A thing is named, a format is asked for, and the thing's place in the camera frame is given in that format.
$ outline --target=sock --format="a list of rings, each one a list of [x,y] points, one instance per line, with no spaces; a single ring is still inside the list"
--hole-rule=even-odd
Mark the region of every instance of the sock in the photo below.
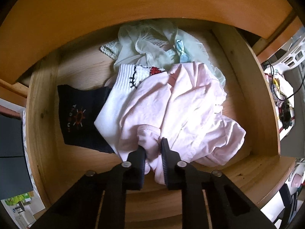
[[[163,72],[164,69],[141,65],[121,64],[113,88],[97,116],[94,125],[117,154],[120,139],[119,122],[128,102],[139,83],[145,78]]]
[[[82,91],[69,85],[59,85],[57,90],[59,123],[65,144],[114,153],[94,126],[110,88]]]

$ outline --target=pink clothing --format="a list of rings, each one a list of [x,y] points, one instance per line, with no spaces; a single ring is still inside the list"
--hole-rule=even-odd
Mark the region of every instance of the pink clothing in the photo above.
[[[117,151],[126,160],[138,144],[145,148],[155,181],[164,184],[159,142],[165,137],[182,160],[225,164],[240,149],[245,131],[219,114],[226,93],[203,63],[174,65],[145,79],[120,120]]]

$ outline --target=white sock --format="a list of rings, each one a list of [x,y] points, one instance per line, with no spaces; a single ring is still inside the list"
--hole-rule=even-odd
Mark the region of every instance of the white sock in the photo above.
[[[116,146],[120,139],[120,119],[138,84],[150,75],[156,74],[156,69],[155,67],[149,68],[141,65],[120,65],[116,82],[94,121],[97,130],[116,154]]]

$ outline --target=black sock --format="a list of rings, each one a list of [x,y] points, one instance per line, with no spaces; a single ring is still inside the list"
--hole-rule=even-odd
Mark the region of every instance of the black sock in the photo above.
[[[69,85],[58,85],[57,90],[59,123],[65,144],[114,153],[94,126],[111,89],[102,87],[82,91]]]

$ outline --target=green object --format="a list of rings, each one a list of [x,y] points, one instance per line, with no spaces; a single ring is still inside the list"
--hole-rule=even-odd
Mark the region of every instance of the green object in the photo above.
[[[25,199],[27,199],[27,198],[31,198],[29,193],[16,195],[14,197],[5,199],[4,201],[8,206],[13,206],[13,205],[16,205],[18,202],[23,202],[24,203]]]

